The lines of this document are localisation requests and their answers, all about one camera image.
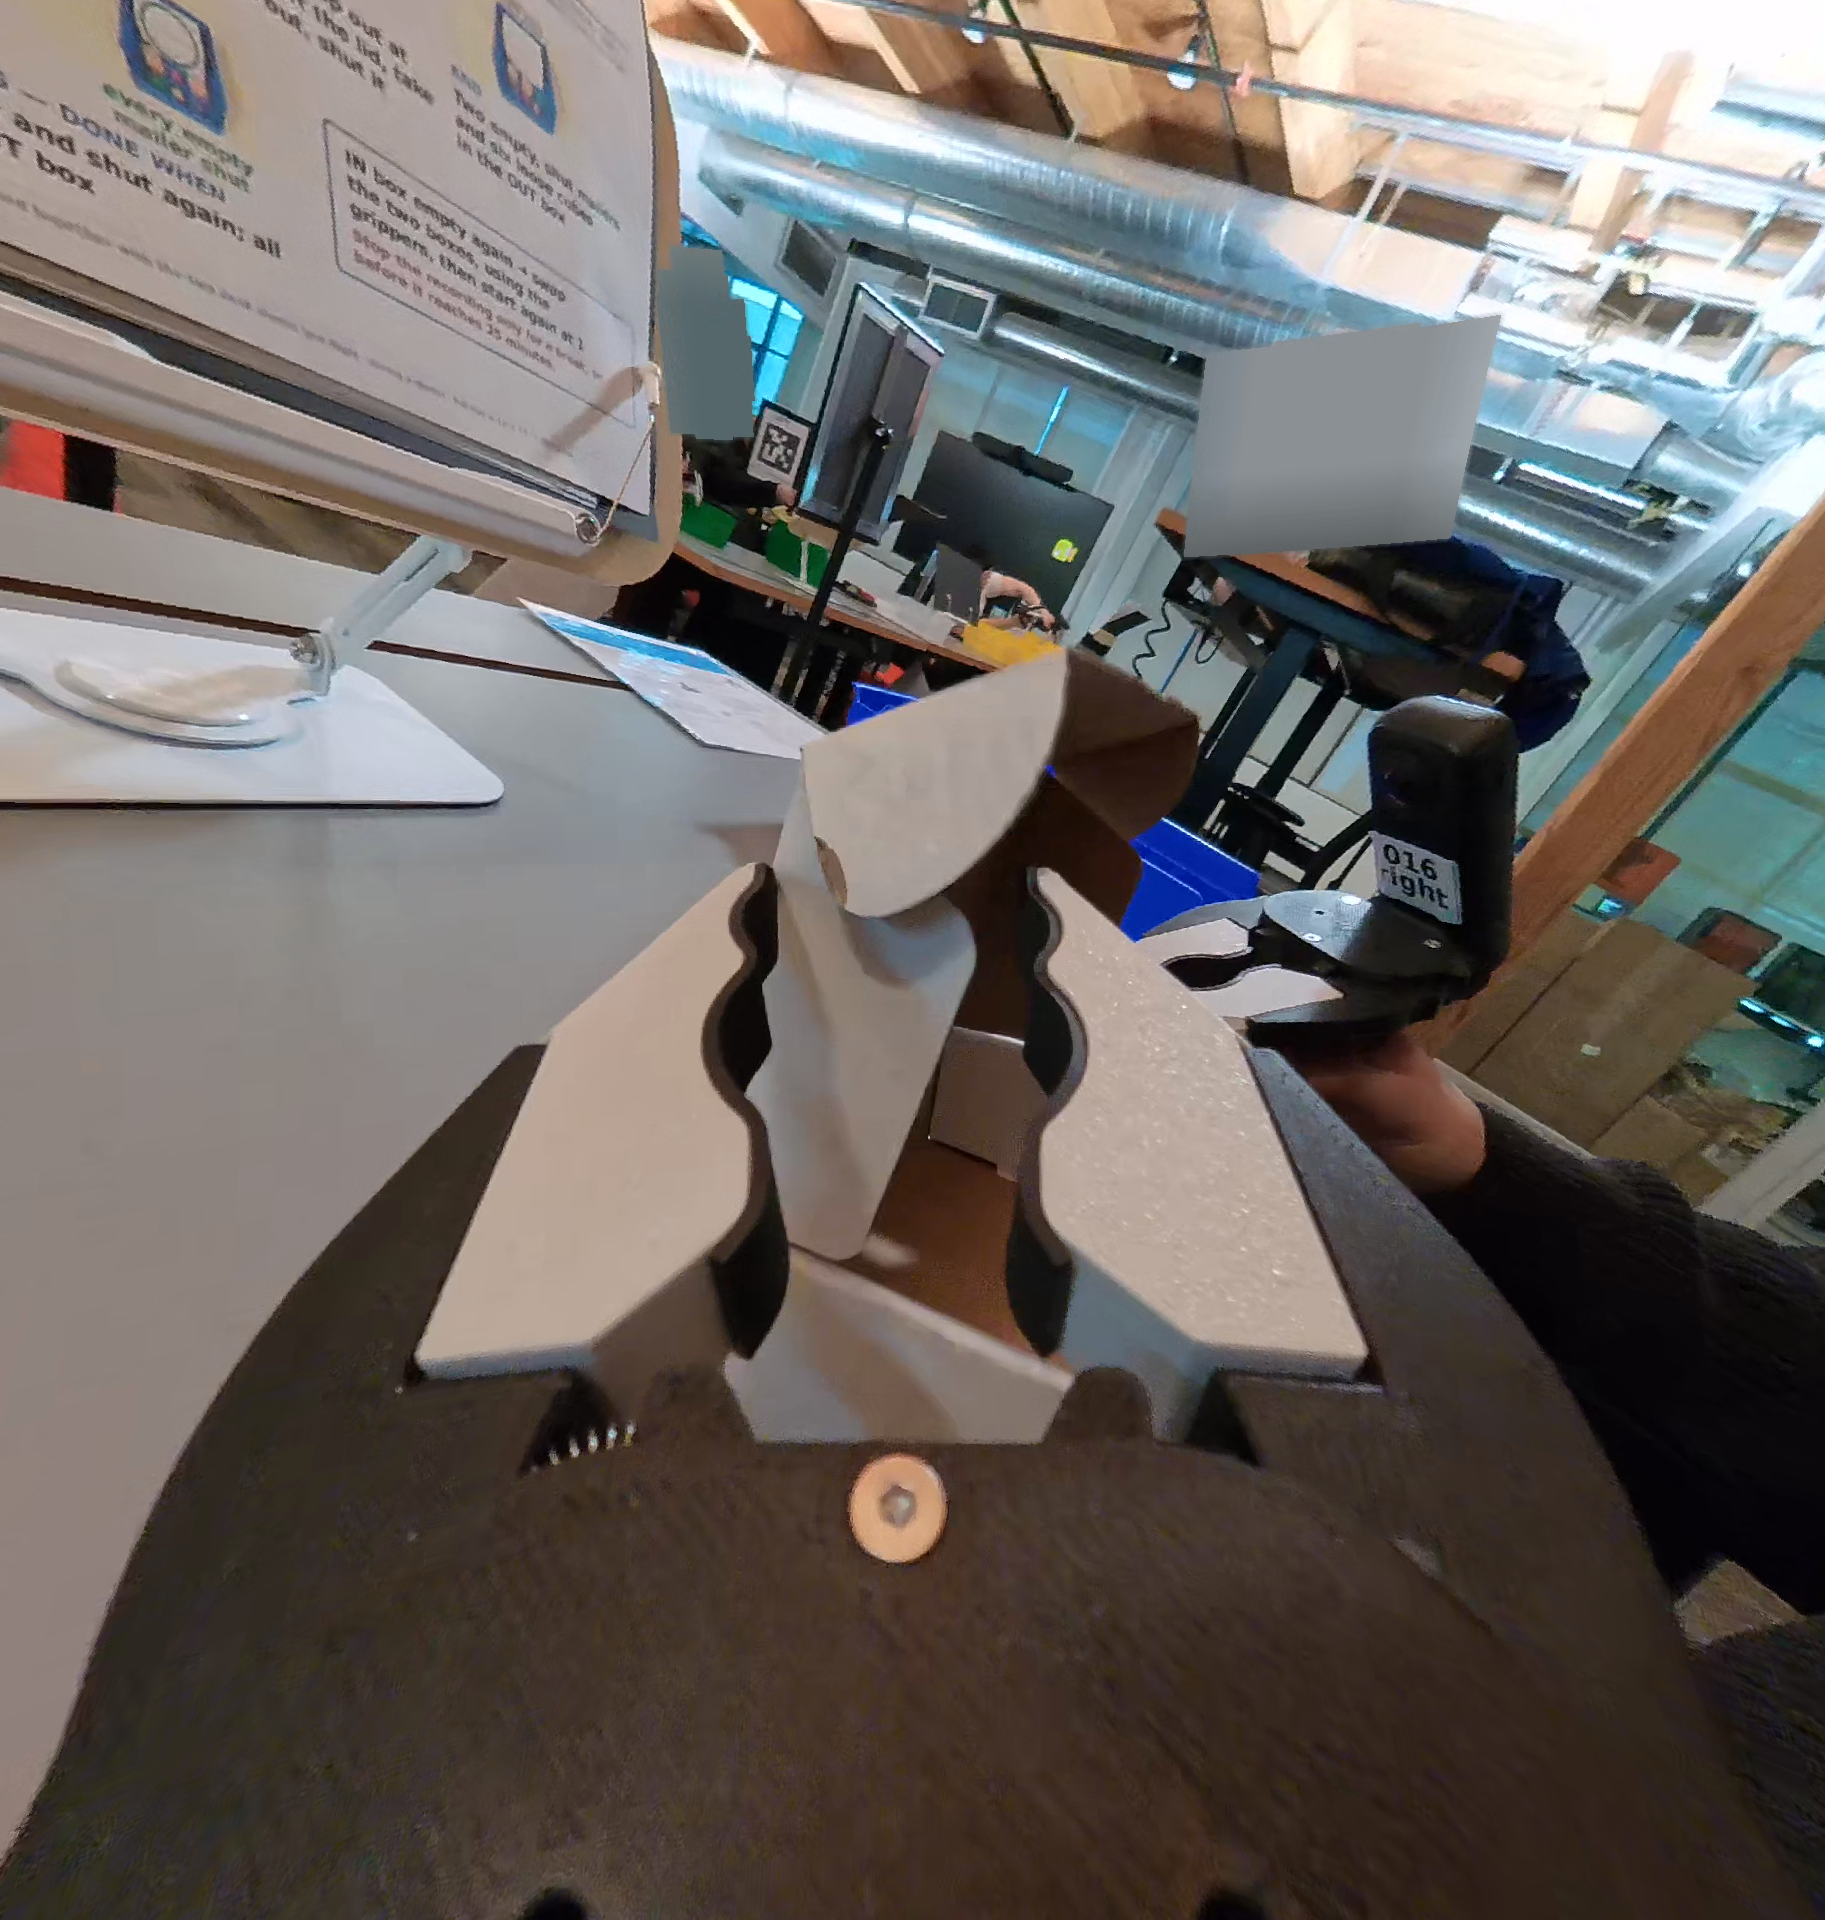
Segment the blue jacket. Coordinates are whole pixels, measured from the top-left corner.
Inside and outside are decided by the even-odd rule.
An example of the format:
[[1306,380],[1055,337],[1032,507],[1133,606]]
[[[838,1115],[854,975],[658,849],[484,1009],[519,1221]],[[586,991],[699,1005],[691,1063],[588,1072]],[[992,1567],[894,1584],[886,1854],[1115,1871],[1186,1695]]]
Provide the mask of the blue jacket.
[[1420,540],[1318,548],[1308,568],[1363,594],[1423,660],[1341,648],[1341,673],[1358,706],[1387,709],[1423,696],[1456,696],[1501,711],[1521,751],[1572,721],[1589,690],[1586,667],[1562,627],[1565,585],[1521,570],[1475,540]]

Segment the silver ventilation duct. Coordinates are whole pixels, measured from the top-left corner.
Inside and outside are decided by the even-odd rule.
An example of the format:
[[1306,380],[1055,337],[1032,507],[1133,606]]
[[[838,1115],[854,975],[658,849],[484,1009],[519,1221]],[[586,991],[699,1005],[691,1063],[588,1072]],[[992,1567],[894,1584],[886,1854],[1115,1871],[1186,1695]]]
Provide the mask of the silver ventilation duct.
[[874,226],[900,252],[937,218],[1000,231],[1012,260],[999,276],[1082,262],[1076,299],[1102,305],[1101,274],[1131,279],[1167,311],[1155,328],[1201,338],[1449,324],[1492,301],[1475,248],[704,44],[658,37],[653,51],[708,173],[747,180],[725,198]]

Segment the printed instruction sheet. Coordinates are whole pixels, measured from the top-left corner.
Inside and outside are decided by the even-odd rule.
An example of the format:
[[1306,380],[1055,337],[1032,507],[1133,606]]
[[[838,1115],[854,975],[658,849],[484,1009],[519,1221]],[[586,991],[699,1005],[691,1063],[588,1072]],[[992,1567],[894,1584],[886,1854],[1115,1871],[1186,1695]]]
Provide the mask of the printed instruction sheet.
[[643,4],[0,3],[0,248],[652,516]]

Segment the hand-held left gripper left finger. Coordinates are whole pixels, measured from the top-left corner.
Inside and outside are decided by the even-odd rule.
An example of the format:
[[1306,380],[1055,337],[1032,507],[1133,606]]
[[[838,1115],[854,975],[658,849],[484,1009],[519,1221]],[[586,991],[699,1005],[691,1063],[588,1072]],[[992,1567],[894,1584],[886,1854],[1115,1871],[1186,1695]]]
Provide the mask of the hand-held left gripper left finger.
[[765,1119],[780,891],[751,861],[549,1034],[415,1364],[653,1380],[751,1356],[788,1250]]

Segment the wooden post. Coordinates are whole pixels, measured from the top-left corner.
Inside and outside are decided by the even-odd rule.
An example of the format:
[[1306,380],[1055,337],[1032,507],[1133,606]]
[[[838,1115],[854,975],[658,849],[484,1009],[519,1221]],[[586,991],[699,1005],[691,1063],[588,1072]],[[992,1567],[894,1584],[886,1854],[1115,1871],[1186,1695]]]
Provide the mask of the wooden post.
[[1825,494],[1695,640],[1620,740],[1533,833],[1513,869],[1513,936],[1488,987],[1414,1031],[1434,1054],[1524,951],[1729,741],[1825,620]]

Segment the white cardboard mailer box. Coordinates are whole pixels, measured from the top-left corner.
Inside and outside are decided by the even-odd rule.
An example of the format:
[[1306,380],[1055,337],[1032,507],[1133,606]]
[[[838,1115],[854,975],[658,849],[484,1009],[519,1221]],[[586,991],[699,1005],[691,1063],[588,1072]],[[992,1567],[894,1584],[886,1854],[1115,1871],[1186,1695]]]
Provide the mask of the white cardboard mailer box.
[[909,1146],[910,1235],[954,1245],[969,1308],[1003,1308],[1024,1068],[1026,874],[1112,924],[1135,837],[1183,796],[1197,715],[1102,660],[1050,649],[804,749],[776,854],[771,1050],[754,1076],[790,1281],[771,1342],[729,1366],[762,1437],[1030,1444],[1069,1380],[859,1275]]

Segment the black monitor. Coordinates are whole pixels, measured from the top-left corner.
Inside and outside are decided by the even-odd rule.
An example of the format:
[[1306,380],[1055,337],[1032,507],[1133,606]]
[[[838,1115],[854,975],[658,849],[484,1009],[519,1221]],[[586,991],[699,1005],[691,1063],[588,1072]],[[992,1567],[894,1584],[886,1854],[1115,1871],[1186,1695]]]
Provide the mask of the black monitor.
[[890,550],[909,565],[926,563],[935,544],[979,554],[985,568],[1035,588],[1054,615],[1065,615],[1113,515],[1105,499],[954,433],[935,435],[906,499],[910,515]]

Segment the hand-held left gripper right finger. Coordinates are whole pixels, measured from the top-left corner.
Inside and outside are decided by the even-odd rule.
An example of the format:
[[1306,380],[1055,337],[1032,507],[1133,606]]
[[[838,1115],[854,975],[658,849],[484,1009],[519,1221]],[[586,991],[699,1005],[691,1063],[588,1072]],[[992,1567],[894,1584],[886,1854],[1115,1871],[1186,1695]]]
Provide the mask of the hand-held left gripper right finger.
[[1246,1043],[1071,880],[1026,876],[1021,1134],[1006,1294],[1030,1348],[1140,1381],[1191,1435],[1223,1374],[1356,1380],[1341,1271]]

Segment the white document stand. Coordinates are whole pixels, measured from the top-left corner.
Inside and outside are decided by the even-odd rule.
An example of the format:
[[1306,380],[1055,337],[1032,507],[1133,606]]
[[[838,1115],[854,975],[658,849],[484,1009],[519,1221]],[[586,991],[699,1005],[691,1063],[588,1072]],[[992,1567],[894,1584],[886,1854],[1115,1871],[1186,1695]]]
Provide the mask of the white document stand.
[[678,165],[655,84],[658,271],[643,371],[652,516],[373,420],[211,337],[0,248],[0,414],[196,466],[409,534],[407,548],[285,649],[237,636],[0,612],[0,803],[484,806],[504,785],[356,667],[475,552],[627,585],[678,521],[660,270],[678,246]]

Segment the grey desk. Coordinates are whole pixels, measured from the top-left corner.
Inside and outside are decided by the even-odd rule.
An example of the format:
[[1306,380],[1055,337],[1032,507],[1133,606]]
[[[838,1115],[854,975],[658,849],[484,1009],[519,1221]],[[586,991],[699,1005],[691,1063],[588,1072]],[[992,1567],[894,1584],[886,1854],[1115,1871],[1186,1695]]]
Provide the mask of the grey desk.
[[286,1287],[512,1047],[734,865],[796,769],[517,605],[369,670],[487,809],[0,809],[0,1857],[135,1536]]

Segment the blue plastic bin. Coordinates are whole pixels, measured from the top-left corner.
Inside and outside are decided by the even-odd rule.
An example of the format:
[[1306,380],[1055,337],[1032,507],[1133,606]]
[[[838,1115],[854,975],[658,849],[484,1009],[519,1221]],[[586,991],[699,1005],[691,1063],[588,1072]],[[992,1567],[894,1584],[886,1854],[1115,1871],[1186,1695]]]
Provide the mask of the blue plastic bin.
[[1140,854],[1140,883],[1121,928],[1128,938],[1204,907],[1253,899],[1259,874],[1219,845],[1174,821],[1158,821],[1131,840]]

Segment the blue-edged paper sheet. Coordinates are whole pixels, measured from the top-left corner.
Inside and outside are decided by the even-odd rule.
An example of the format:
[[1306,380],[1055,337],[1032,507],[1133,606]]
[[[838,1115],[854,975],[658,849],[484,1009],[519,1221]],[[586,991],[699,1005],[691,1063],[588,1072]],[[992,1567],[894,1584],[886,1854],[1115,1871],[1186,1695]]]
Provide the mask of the blue-edged paper sheet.
[[747,682],[710,653],[658,636],[639,636],[604,622],[520,600],[615,683],[708,749],[796,762],[825,730],[796,706]]

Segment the orange-topped table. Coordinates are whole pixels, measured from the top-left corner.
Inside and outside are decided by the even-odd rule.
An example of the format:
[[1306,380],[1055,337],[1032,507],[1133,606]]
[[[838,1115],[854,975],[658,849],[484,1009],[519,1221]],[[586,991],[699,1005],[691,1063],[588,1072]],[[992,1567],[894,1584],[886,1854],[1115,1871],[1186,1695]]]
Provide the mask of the orange-topped table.
[[1235,690],[1201,728],[1177,822],[1253,869],[1276,864],[1305,888],[1339,874],[1363,849],[1365,816],[1313,845],[1283,803],[1327,721],[1339,711],[1384,711],[1399,691],[1441,690],[1494,704],[1522,679],[1522,660],[1494,651],[1479,660],[1433,648],[1431,635],[1386,616],[1363,594],[1306,563],[1275,554],[1189,561],[1210,581],[1208,620],[1227,655],[1249,660]]

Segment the grey framed panel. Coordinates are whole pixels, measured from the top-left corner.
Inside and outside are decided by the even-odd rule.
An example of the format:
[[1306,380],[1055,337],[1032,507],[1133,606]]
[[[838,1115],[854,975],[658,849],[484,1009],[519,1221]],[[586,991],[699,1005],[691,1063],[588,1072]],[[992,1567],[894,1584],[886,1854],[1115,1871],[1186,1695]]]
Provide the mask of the grey framed panel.
[[810,439],[798,506],[822,525],[883,540],[926,401],[947,348],[868,284],[843,315],[828,390]]

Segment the person's right hand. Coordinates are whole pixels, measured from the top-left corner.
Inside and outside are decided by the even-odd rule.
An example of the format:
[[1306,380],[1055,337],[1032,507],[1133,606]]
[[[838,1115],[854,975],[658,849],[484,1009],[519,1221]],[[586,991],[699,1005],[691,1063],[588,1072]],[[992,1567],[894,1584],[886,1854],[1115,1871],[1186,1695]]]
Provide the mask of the person's right hand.
[[1298,1041],[1283,1057],[1410,1192],[1439,1196],[1475,1180],[1487,1119],[1410,1033],[1352,1045]]

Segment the person's right forearm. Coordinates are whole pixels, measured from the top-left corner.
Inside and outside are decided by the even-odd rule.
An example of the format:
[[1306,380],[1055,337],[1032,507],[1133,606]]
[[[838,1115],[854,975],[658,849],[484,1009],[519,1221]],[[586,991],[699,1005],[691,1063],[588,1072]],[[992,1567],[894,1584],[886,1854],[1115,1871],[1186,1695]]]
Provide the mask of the person's right forearm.
[[1472,1182],[1429,1208],[1565,1380],[1660,1573],[1731,1560],[1825,1613],[1825,1250],[1509,1117],[1484,1130]]

